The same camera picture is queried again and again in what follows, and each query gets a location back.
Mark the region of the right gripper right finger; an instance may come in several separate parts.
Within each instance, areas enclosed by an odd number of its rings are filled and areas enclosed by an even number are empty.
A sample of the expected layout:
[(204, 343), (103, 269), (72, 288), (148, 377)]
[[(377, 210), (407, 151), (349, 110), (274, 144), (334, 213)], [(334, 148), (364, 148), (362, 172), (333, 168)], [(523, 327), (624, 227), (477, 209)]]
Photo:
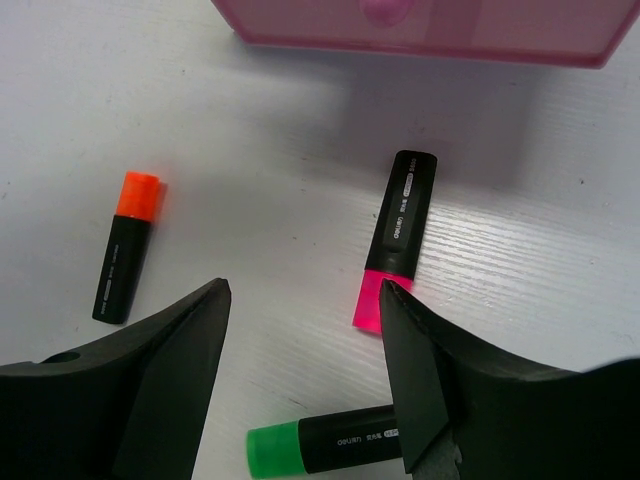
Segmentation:
[(415, 479), (635, 479), (639, 362), (544, 365), (444, 319), (392, 281), (384, 353)]

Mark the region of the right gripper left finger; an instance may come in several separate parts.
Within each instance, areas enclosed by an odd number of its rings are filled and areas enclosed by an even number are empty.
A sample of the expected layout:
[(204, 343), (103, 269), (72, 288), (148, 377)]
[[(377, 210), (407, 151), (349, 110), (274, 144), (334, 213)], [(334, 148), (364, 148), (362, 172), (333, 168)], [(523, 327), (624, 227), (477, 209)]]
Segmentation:
[(2, 477), (190, 478), (230, 307), (215, 279), (99, 340), (3, 366)]

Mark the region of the orange cap highlighter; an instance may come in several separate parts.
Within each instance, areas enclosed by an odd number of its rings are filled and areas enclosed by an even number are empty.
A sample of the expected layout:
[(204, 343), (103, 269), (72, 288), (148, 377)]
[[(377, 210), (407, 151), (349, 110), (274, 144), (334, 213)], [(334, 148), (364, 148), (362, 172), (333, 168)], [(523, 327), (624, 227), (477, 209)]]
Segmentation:
[(92, 318), (124, 324), (130, 314), (159, 211), (160, 179), (129, 171), (124, 177), (99, 275)]

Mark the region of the pink small drawer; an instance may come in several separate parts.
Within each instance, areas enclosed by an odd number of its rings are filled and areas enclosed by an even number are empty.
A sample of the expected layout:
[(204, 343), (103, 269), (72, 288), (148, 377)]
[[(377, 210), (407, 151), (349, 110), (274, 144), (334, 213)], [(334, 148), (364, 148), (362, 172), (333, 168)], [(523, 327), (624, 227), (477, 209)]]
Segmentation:
[(217, 1), (260, 46), (600, 68), (639, 18), (636, 1)]

